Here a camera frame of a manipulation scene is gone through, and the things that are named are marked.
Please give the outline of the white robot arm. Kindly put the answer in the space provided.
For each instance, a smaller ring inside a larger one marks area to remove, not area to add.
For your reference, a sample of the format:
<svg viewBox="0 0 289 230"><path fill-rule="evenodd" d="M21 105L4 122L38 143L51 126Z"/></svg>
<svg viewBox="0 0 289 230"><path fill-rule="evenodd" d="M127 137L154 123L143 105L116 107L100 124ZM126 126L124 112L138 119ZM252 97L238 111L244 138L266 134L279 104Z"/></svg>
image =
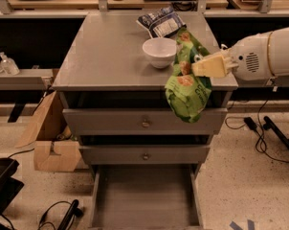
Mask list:
<svg viewBox="0 0 289 230"><path fill-rule="evenodd" d="M289 27L244 37L196 61L191 70L196 77L224 78L233 73L244 81L289 76Z"/></svg>

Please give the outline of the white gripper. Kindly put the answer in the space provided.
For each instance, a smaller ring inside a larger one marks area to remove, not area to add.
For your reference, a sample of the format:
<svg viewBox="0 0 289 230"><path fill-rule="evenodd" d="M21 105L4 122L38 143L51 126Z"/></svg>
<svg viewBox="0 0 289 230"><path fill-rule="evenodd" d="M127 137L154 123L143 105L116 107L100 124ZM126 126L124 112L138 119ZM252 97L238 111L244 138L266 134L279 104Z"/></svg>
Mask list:
<svg viewBox="0 0 289 230"><path fill-rule="evenodd" d="M222 44L218 52L202 55L205 48L200 46L194 56L191 70L196 77L224 78L232 70L244 81L268 80L273 76L268 63L270 33L255 34L237 41L230 49Z"/></svg>

